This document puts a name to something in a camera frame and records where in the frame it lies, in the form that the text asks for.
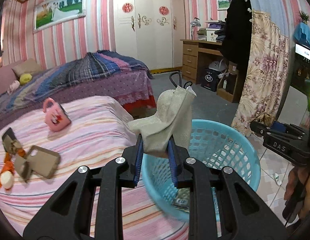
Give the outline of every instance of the mug handle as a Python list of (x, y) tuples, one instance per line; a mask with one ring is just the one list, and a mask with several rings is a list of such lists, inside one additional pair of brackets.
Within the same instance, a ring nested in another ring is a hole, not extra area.
[(55, 103), (55, 101), (52, 98), (46, 98), (42, 106), (42, 111), (44, 113), (46, 112), (46, 108), (49, 102), (52, 102), (53, 104)]

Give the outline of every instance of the human hand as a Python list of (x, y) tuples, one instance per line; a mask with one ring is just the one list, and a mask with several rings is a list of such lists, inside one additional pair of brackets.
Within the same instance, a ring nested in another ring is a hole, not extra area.
[[(299, 179), (302, 184), (305, 184), (305, 181), (307, 180), (309, 173), (310, 173), (309, 168), (294, 167), (290, 171), (288, 176), (288, 183), (286, 185), (286, 192), (284, 194), (284, 200), (288, 200), (292, 196), (296, 185), (296, 180)], [(308, 182), (305, 185), (305, 189), (306, 189), (306, 196), (304, 199), (304, 205), (299, 212), (300, 219), (304, 219), (310, 211), (310, 176), (308, 178)]]

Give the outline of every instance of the bed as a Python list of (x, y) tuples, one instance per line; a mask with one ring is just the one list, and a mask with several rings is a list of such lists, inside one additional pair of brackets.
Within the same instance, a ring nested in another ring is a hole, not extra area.
[(41, 108), (47, 97), (67, 103), (95, 95), (110, 96), (128, 112), (139, 107), (155, 108), (151, 78), (146, 65), (134, 58), (108, 50), (88, 52), (82, 59), (35, 75), (30, 83), (11, 95), (0, 95), (0, 129), (21, 115)]
[[(0, 189), (0, 209), (21, 235), (40, 207), (79, 166), (95, 168), (105, 165), (121, 156), (124, 148), (136, 143), (136, 136), (127, 128), (132, 116), (113, 98), (94, 96), (63, 104), (63, 108), (72, 124), (58, 133), (49, 131), (44, 123), (45, 114), (39, 109), (9, 124), (26, 151), (31, 145), (38, 145), (61, 154), (61, 162), (52, 179), (33, 174), (26, 185), (16, 174), (10, 191)], [(0, 169), (4, 158), (1, 136), (7, 128), (0, 131)], [(94, 201), (91, 236), (95, 231), (97, 199), (98, 192)], [(156, 207), (146, 193), (142, 176), (135, 189), (122, 189), (122, 207), (125, 240), (188, 238), (187, 224), (166, 217)]]

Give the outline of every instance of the wardrobe door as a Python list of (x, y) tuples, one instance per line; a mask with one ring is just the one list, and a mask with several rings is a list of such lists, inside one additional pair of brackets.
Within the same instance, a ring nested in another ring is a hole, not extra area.
[(157, 68), (153, 0), (135, 0), (138, 59), (150, 70)]
[(171, 0), (153, 0), (156, 69), (173, 67)]
[(135, 0), (113, 1), (116, 52), (137, 58)]
[(173, 31), (173, 67), (183, 65), (183, 42), (186, 37), (184, 0), (171, 0)]

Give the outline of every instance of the blue laundry basket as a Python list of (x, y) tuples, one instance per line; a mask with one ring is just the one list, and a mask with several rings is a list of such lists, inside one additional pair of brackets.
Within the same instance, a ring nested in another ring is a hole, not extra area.
[[(254, 191), (259, 186), (261, 168), (256, 150), (245, 136), (225, 124), (193, 120), (189, 155), (207, 167), (233, 167)], [(168, 159), (144, 154), (142, 178), (148, 194), (163, 212), (188, 222), (189, 214), (171, 205), (177, 189), (172, 183)], [(219, 221), (217, 201), (214, 201)]]

